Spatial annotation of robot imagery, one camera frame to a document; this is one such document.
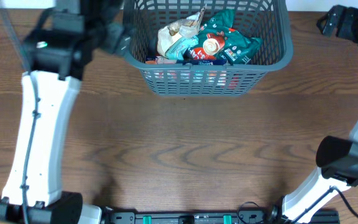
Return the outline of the colourful tissue multipack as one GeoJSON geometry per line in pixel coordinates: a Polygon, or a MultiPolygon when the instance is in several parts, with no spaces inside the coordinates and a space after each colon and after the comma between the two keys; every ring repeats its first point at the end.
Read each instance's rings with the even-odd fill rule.
{"type": "Polygon", "coordinates": [[[210,67],[219,67],[229,65],[226,59],[207,59],[207,60],[169,60],[161,56],[147,57],[147,65],[173,65],[167,71],[157,69],[153,71],[143,71],[146,80],[154,79],[158,84],[165,79],[171,84],[179,83],[184,85],[200,84],[206,82],[206,85],[224,86],[229,80],[227,71],[210,70],[210,67]]]}

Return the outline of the teal wet wipes packet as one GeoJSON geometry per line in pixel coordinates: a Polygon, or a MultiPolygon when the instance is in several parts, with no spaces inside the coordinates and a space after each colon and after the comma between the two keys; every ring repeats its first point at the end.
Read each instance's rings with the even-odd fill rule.
{"type": "Polygon", "coordinates": [[[181,37],[165,52],[165,57],[169,60],[183,60],[185,52],[197,44],[197,36],[190,38],[181,37]]]}

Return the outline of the beige brown snack pouch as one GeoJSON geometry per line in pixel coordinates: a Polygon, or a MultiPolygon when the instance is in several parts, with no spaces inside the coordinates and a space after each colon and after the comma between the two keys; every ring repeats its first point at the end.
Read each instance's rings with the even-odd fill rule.
{"type": "Polygon", "coordinates": [[[165,52],[181,37],[197,36],[205,10],[206,6],[202,7],[196,14],[179,19],[161,28],[157,35],[158,54],[165,57],[165,52]]]}

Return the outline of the green coffee sachet bag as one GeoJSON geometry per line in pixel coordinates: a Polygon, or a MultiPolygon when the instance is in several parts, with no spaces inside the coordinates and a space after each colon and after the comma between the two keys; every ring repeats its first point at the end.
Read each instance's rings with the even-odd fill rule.
{"type": "Polygon", "coordinates": [[[186,51],[194,60],[226,60],[248,64],[262,45],[258,37],[246,37],[232,28],[235,10],[225,9],[207,20],[198,32],[198,43],[186,51]]]}

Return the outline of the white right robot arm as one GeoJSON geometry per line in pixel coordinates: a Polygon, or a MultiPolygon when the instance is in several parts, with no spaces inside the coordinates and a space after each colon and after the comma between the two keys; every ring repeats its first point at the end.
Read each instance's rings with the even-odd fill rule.
{"type": "MultiPolygon", "coordinates": [[[[333,6],[316,23],[321,34],[335,34],[358,45],[358,9],[333,6]]],[[[332,223],[321,212],[332,198],[358,186],[358,121],[348,139],[326,136],[316,153],[316,167],[292,193],[272,207],[266,223],[332,223]]]]}

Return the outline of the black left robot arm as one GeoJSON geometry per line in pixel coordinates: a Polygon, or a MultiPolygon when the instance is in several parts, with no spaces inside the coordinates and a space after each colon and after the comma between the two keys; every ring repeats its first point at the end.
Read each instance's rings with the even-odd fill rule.
{"type": "Polygon", "coordinates": [[[114,18],[117,0],[57,1],[19,40],[0,1],[7,34],[21,58],[22,109],[14,161],[0,195],[0,221],[11,223],[106,223],[109,210],[66,192],[62,158],[70,120],[93,52],[122,55],[129,31],[114,18]]]}

